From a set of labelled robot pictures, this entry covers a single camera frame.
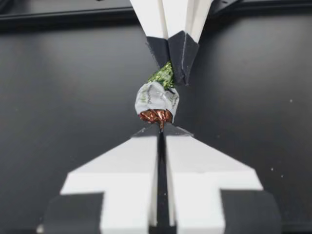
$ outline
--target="black table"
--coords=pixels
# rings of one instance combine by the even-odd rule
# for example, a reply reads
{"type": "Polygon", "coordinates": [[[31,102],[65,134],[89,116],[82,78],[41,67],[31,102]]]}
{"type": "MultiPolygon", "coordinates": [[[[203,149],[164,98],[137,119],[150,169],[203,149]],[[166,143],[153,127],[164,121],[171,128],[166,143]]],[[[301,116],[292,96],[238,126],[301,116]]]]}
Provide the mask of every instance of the black table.
{"type": "MultiPolygon", "coordinates": [[[[312,14],[208,21],[175,125],[254,167],[285,231],[312,231],[312,14]]],[[[0,35],[0,227],[34,229],[67,173],[144,126],[138,22],[0,35]]]]}

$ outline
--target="black frame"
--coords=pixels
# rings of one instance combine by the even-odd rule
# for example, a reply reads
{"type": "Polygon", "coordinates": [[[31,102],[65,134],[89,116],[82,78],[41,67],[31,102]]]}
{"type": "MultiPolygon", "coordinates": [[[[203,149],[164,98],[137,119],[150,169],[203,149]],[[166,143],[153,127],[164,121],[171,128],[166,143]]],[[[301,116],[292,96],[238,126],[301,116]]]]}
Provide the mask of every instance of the black frame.
{"type": "MultiPolygon", "coordinates": [[[[274,11],[310,11],[312,0],[215,0],[210,11],[210,18],[219,14],[266,14],[274,11]]],[[[17,29],[27,26],[60,26],[81,23],[136,20],[132,7],[107,7],[89,10],[65,12],[34,13],[31,10],[19,14],[4,13],[0,15],[0,29],[17,29]]]]}

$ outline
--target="candy wrapper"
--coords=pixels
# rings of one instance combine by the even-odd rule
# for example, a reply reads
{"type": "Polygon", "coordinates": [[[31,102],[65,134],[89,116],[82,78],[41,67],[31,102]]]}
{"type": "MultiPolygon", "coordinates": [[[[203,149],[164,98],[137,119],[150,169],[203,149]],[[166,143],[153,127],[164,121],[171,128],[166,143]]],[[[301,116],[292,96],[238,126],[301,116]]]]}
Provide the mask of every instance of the candy wrapper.
{"type": "Polygon", "coordinates": [[[179,94],[174,88],[173,71],[168,62],[139,89],[135,108],[142,120],[158,122],[162,129],[164,122],[174,121],[178,103],[179,94]]]}

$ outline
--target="brown foil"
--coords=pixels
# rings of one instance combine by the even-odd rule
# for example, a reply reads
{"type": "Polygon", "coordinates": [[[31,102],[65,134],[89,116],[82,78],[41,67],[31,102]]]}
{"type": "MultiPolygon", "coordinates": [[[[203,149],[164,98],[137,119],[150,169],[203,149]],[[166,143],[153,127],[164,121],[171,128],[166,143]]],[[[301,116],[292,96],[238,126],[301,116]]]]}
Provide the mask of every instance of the brown foil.
{"type": "Polygon", "coordinates": [[[172,123],[172,114],[168,110],[147,110],[139,114],[140,119],[149,123],[158,122],[160,128],[164,128],[165,122],[172,123]]]}

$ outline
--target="green foil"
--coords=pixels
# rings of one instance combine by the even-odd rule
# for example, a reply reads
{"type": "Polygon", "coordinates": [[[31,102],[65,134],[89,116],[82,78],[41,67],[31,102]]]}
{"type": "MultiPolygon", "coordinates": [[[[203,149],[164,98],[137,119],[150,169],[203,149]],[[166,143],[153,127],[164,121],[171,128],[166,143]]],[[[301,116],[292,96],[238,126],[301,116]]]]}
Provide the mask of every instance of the green foil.
{"type": "Polygon", "coordinates": [[[171,62],[167,62],[166,65],[161,68],[158,72],[154,73],[148,82],[157,81],[164,89],[174,87],[174,72],[172,71],[171,62]]]}

